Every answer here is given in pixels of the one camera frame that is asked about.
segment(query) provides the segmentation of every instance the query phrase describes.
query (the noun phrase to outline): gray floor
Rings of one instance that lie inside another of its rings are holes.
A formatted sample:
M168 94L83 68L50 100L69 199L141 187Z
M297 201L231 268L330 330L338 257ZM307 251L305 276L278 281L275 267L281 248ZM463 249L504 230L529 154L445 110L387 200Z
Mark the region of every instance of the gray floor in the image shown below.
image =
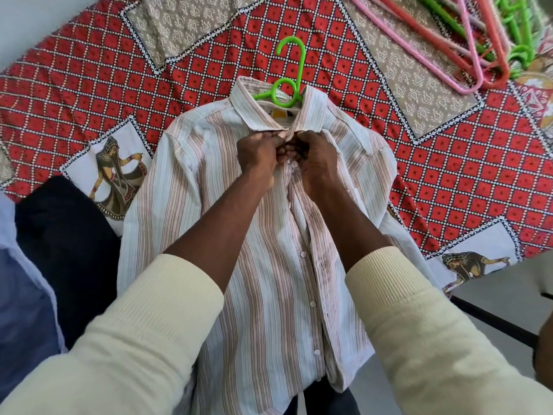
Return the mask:
M0 0L0 69L94 1ZM456 289L455 294L537 333L553 310L553 302L539 297L531 275L548 267L553 267L553 252L473 280ZM522 374L532 376L531 352L527 347L479 321L474 323L511 364ZM351 389L363 414L401 413L376 357L359 371Z

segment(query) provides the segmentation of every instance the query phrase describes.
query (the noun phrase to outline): shirt collar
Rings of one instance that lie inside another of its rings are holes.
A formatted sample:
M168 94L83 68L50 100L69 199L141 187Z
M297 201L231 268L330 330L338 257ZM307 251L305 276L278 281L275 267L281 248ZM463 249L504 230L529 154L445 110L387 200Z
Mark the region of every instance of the shirt collar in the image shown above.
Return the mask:
M272 84L251 77L240 76L232 87L231 96L229 97L232 106L248 128L253 131L281 131L283 129L253 98L253 95L257 93L270 90L271 86ZM301 110L289 132L307 131L309 129L320 132L328 97L322 91L307 85L302 96L304 101ZM278 91L277 97L282 97L283 102L290 100L290 96L281 90Z

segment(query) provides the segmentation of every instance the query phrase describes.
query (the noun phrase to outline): person's right hand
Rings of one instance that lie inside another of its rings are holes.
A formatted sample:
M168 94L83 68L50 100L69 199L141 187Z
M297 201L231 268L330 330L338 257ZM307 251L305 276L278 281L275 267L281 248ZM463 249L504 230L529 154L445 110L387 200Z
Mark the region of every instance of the person's right hand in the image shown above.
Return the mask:
M301 169L305 193L313 202L329 188L340 187L335 147L313 131L297 132L286 146L286 155Z

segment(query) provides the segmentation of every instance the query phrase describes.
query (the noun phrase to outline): hand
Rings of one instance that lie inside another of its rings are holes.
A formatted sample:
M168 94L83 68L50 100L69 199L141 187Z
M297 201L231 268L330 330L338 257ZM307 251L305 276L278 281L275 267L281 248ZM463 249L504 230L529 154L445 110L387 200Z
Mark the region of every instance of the hand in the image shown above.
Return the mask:
M305 193L313 202L325 190L342 187L338 178L338 153L320 134L297 132L284 149L286 156L300 165Z
M285 156L277 159L277 147L284 142L286 132L257 132L236 143L238 150L238 162L242 168L242 174L254 172L262 177L267 177L270 189L273 186L273 172L277 163L283 163Z

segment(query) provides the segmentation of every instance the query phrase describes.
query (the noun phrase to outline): pink hanger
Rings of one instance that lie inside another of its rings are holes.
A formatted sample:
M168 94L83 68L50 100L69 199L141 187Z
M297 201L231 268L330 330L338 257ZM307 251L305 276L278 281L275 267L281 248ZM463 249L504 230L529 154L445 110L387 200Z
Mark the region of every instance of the pink hanger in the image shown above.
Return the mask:
M435 46L440 51L442 51L455 64L460 66L462 69L465 69L471 75L475 74L476 82L472 87L463 87L459 85L457 81L455 81L450 76L448 76L444 71L439 69L428 58L426 58L423 54L418 52L418 50L413 48L408 42L406 42L401 36L399 36L393 29L388 27L388 25L383 20L381 20L381 18L379 18L375 13L373 13L363 2L361 2L360 0L350 0L350 1L359 10L361 10L365 14L365 16L367 16L374 24L376 24L377 27L380 28L380 30L382 30L385 34L387 34L391 38L391 40L393 40L399 46L405 49L405 51L407 51L410 55L415 57L419 62L421 62L424 66L426 66L426 68L431 70L442 82L446 83L448 86L450 86L452 89L457 91L459 94L469 95L471 93L474 93L482 86L482 83L484 82L484 76L483 76L482 69L479 66L480 57L478 56L478 53L476 51L476 46L474 44L474 38L472 36L472 29L468 19L468 12L465 5L465 0L457 0L457 4L460 8L461 20L463 22L463 26L467 34L469 53L472 60L472 64L475 65L474 67L469 65L463 58L459 56L459 54L457 54L456 52L453 52L451 50L452 48L451 44L449 43L450 41L445 42L442 36L435 34L427 27L424 27L418 23L416 26L417 27L416 31L422 36L424 36L427 41L432 43L433 46ZM384 5L386 7L386 10L392 12L394 15L406 21L411 27L413 27L413 23L411 23L411 20L414 21L414 19L411 18L411 16L406 11L404 11L403 9L395 5L393 1L378 0L377 4L381 6Z

